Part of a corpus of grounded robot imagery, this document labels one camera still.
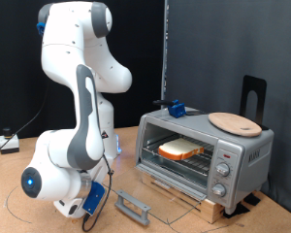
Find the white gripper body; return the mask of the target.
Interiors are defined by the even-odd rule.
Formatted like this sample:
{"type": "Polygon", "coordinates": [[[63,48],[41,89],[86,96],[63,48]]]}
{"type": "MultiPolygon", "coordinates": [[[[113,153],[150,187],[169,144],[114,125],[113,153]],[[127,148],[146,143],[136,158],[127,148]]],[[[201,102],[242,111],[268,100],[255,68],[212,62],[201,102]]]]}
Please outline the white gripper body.
{"type": "Polygon", "coordinates": [[[82,207],[83,203],[83,198],[75,198],[73,200],[59,200],[53,202],[55,208],[62,215],[70,218],[80,218],[84,216],[85,210],[82,207]]]}

